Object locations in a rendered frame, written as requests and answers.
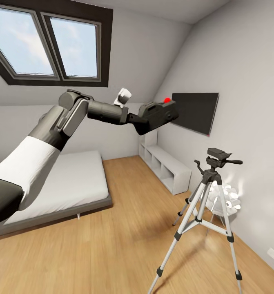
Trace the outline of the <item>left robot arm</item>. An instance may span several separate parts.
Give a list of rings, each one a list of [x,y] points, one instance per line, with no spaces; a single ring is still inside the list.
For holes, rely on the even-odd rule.
[[[131,97],[122,88],[114,104],[98,102],[92,96],[68,89],[43,114],[37,126],[0,163],[0,228],[16,212],[28,208],[37,198],[53,165],[79,124],[87,117],[115,125],[145,123],[148,120],[128,114],[125,103]]]

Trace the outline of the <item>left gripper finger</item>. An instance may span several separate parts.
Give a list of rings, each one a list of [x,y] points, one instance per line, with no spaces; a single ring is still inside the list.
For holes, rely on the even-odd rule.
[[[145,123],[145,124],[148,124],[148,120],[146,120],[142,117],[139,117],[133,113],[129,113],[129,114],[127,114],[126,123]]]

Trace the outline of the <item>camera tripod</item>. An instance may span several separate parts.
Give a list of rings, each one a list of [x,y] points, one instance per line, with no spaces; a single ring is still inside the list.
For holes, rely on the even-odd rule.
[[[176,233],[174,235],[175,239],[174,239],[162,265],[156,271],[157,276],[156,276],[154,282],[152,283],[148,294],[151,294],[153,287],[155,286],[158,278],[161,277],[163,270],[164,270],[163,268],[165,267],[165,264],[168,261],[168,258],[171,255],[171,253],[175,247],[175,244],[179,241],[182,234],[186,233],[191,228],[193,228],[197,225],[200,225],[200,224],[227,236],[227,241],[229,241],[230,245],[231,245],[232,257],[233,257],[234,267],[235,267],[235,275],[236,275],[236,279],[238,281],[239,291],[240,291],[240,294],[242,294],[241,285],[240,285],[240,280],[242,280],[242,275],[241,275],[241,272],[237,268],[236,257],[235,257],[235,252],[234,252],[234,248],[233,248],[234,236],[233,236],[233,232],[231,232],[232,230],[231,230],[230,224],[229,224],[229,218],[228,218],[228,214],[227,214],[227,208],[226,208],[223,187],[222,187],[222,179],[221,179],[221,175],[218,174],[217,171],[215,171],[215,168],[217,168],[217,167],[223,168],[226,163],[233,163],[233,164],[241,165],[241,164],[243,164],[243,161],[241,161],[241,160],[226,160],[227,158],[230,157],[230,155],[232,155],[232,153],[228,154],[225,151],[217,149],[217,148],[208,148],[207,154],[209,154],[215,158],[218,158],[218,160],[214,159],[214,158],[210,158],[210,156],[208,156],[206,158],[206,161],[207,161],[207,164],[211,165],[211,169],[209,169],[209,170],[206,169],[205,171],[203,171],[200,168],[200,161],[194,160],[194,162],[196,162],[198,164],[197,167],[199,168],[199,170],[201,171],[201,174],[203,176],[200,179],[198,185],[195,187],[195,189],[191,193],[191,196],[189,198],[185,199],[186,204],[185,204],[184,208],[180,212],[178,212],[178,218],[173,223],[173,226],[177,223],[178,219],[182,216],[182,214],[185,211],[185,209],[187,208],[187,206],[190,205],[179,229],[176,231]],[[222,202],[223,214],[224,214],[227,230],[220,228],[216,225],[213,225],[213,224],[202,219],[205,205],[206,205],[208,195],[209,195],[209,192],[211,189],[211,185],[214,181],[216,181],[218,184],[219,194],[220,194],[220,198],[221,198],[221,202]],[[200,203],[199,211],[197,212],[195,206],[196,206],[198,200],[201,200],[201,203]],[[195,219],[192,220],[191,222],[187,223],[192,213],[193,213]]]

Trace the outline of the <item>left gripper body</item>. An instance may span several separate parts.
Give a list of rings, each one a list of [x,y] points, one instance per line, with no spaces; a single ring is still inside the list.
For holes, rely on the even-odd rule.
[[[128,107],[119,107],[112,104],[102,104],[100,121],[115,125],[125,125],[128,114]]]

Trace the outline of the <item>digital camera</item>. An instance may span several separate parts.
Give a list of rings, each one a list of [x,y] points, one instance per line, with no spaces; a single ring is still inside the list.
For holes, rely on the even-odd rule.
[[[148,124],[132,123],[137,133],[139,135],[144,135],[147,132],[179,118],[179,111],[175,101],[170,98],[165,98],[163,103],[156,103],[151,100],[141,105],[137,116],[148,120]]]

